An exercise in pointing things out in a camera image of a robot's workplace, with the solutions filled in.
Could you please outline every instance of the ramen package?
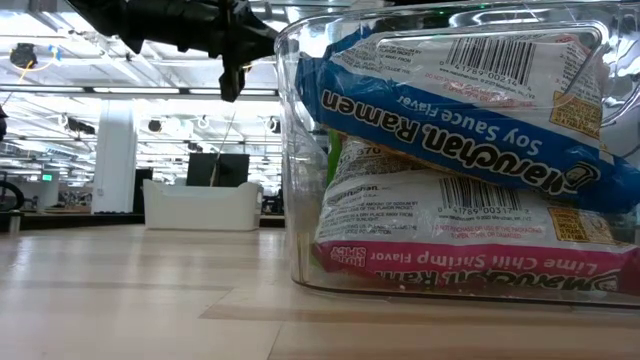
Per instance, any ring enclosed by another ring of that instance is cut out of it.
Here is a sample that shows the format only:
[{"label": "ramen package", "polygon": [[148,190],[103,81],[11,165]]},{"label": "ramen package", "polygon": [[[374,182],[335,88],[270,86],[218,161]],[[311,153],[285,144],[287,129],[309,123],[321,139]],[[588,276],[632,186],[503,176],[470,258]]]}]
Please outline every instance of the ramen package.
[{"label": "ramen package", "polygon": [[363,28],[303,57],[296,87],[314,120],[343,134],[434,169],[622,213],[640,202],[640,171],[600,141],[610,69],[599,39],[592,28]]},{"label": "ramen package", "polygon": [[470,281],[639,293],[638,248],[598,213],[452,176],[348,139],[314,253],[327,271],[442,287]]}]

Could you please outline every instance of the fluorescent light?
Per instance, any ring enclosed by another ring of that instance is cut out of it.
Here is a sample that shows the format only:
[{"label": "fluorescent light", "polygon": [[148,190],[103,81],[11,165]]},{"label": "fluorescent light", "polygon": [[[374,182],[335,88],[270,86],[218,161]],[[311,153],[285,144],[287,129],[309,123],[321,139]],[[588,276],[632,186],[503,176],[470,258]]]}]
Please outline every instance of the fluorescent light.
[{"label": "fluorescent light", "polygon": [[276,96],[278,93],[275,90],[260,90],[260,89],[244,89],[240,91],[240,95],[271,95]]},{"label": "fluorescent light", "polygon": [[74,86],[0,85],[0,91],[81,93],[84,89]]},{"label": "fluorescent light", "polygon": [[193,95],[220,95],[220,89],[189,89]]},{"label": "fluorescent light", "polygon": [[[265,13],[265,12],[267,12],[267,10],[266,10],[265,8],[259,8],[259,7],[255,7],[255,8],[254,8],[254,7],[252,7],[252,8],[251,8],[251,11],[252,11],[252,12],[259,12],[259,13]],[[283,15],[283,14],[284,14],[284,9],[273,9],[273,8],[271,8],[271,13],[272,13],[272,14],[280,14],[280,15]]]},{"label": "fluorescent light", "polygon": [[180,90],[176,88],[93,88],[97,93],[112,93],[112,94],[179,94]]},{"label": "fluorescent light", "polygon": [[269,159],[282,159],[282,155],[275,155],[275,154],[267,154],[265,155],[260,155],[260,154],[253,154],[250,155],[249,159],[263,159],[263,158],[269,158]]},{"label": "fluorescent light", "polygon": [[13,160],[13,159],[9,159],[9,158],[5,158],[5,159],[0,159],[0,163],[6,163],[12,166],[17,166],[20,165],[19,161]]},{"label": "fluorescent light", "polygon": [[78,164],[77,162],[70,163],[69,165],[82,170],[93,170],[93,166],[82,165],[82,164]]},{"label": "fluorescent light", "polygon": [[16,175],[40,175],[40,170],[6,170],[9,174]]},{"label": "fluorescent light", "polygon": [[[189,89],[189,92],[193,95],[220,95],[222,91],[220,89]],[[240,91],[240,95],[253,95],[253,96],[276,96],[278,93],[275,90],[267,89],[244,89]]]}]

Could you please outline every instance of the ceiling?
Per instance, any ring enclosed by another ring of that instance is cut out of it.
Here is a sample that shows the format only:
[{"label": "ceiling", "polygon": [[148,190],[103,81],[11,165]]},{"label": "ceiling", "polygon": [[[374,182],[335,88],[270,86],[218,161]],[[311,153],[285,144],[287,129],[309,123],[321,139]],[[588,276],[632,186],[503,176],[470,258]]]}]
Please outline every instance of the ceiling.
[{"label": "ceiling", "polygon": [[[44,3],[0,2],[0,101],[10,116],[0,168],[10,177],[33,180],[40,170],[55,168],[70,185],[91,183],[97,136],[72,132],[65,124],[77,120],[97,134],[102,101],[117,98],[134,102],[140,120],[137,165],[153,167],[156,179],[172,183],[186,177],[188,140],[205,152],[250,154],[250,180],[267,189],[280,186],[281,139],[270,129],[280,115],[273,57],[247,67],[243,96],[229,104],[217,96],[221,60],[151,41],[136,55],[117,37],[96,33],[64,1]],[[281,30],[300,18],[350,5],[276,0],[255,2],[252,8]],[[30,71],[9,61],[18,43],[35,45],[37,64]],[[158,87],[191,90],[184,95],[154,90]],[[164,123],[160,132],[149,130],[152,120]]]}]

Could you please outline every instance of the ceiling pipe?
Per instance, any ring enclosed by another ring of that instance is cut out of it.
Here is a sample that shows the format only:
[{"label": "ceiling pipe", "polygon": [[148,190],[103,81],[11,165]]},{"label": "ceiling pipe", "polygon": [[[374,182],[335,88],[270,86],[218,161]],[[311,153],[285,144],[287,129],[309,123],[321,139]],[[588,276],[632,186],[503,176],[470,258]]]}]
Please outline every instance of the ceiling pipe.
[{"label": "ceiling pipe", "polygon": [[[36,136],[7,136],[5,137],[7,141],[54,141],[54,142],[88,142],[88,143],[96,143],[98,142],[97,137],[83,137],[83,138],[67,138],[67,137],[36,137]],[[139,138],[138,142],[147,143],[147,144],[188,144],[190,142],[203,142],[206,144],[214,144],[214,145],[222,145],[223,141],[216,140],[195,140],[195,139],[145,139]],[[260,141],[260,140],[249,140],[243,141],[241,139],[232,139],[227,140],[225,142],[226,145],[254,145],[254,146],[281,146],[281,141]]]},{"label": "ceiling pipe", "polygon": [[[21,85],[0,84],[0,91],[17,94],[43,94],[47,96],[91,97],[100,99],[201,99],[221,100],[221,89],[218,88],[171,88],[171,87],[136,87],[136,86],[66,86],[66,85]],[[245,89],[238,101],[279,102],[275,89]]]}]

